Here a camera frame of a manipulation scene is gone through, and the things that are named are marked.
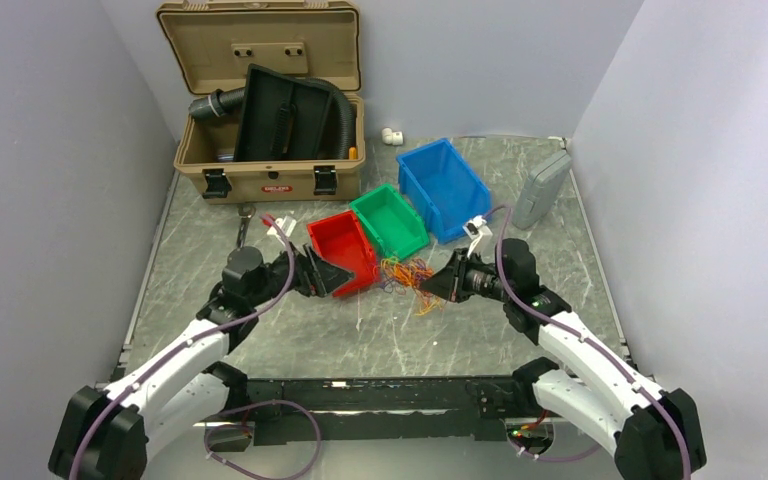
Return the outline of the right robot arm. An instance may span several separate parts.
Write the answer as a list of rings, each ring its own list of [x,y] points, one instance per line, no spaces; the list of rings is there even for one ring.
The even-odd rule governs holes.
[[[452,303],[500,302],[509,324],[550,354],[513,373],[515,409],[566,419],[612,456],[622,478],[688,479],[706,465],[693,398],[666,391],[610,350],[542,284],[526,241],[502,240],[491,262],[459,248],[419,288]]]

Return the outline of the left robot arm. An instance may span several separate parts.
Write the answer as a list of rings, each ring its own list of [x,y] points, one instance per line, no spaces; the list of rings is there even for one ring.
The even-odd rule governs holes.
[[[184,331],[129,375],[69,400],[48,460],[62,479],[139,479],[193,424],[239,417],[247,376],[224,363],[288,292],[326,297],[354,274],[310,246],[288,244],[272,262],[252,246],[232,251],[209,301]]]

